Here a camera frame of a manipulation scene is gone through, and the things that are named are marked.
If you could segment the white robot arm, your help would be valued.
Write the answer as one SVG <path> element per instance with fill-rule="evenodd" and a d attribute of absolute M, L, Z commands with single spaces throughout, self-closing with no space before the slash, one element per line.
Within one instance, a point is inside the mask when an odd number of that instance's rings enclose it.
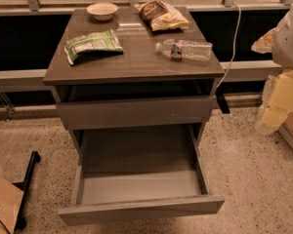
<path fill-rule="evenodd" d="M 270 75 L 264 86 L 255 130 L 266 136 L 277 131 L 293 112 L 293 5 L 275 28 L 253 43 L 251 50 L 271 53 L 272 60 L 283 68 L 278 76 Z"/>

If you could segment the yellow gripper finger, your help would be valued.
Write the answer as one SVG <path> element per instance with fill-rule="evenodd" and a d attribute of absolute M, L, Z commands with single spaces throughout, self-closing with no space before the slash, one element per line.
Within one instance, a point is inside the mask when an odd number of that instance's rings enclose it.
<path fill-rule="evenodd" d="M 253 52 L 259 54 L 266 54 L 272 51 L 272 42 L 274 37 L 275 29 L 271 29 L 261 36 L 257 41 L 251 46 Z"/>
<path fill-rule="evenodd" d="M 293 112 L 293 70 L 277 77 L 269 76 L 265 83 L 262 104 L 259 107 L 255 130 L 261 135 L 270 135 Z"/>

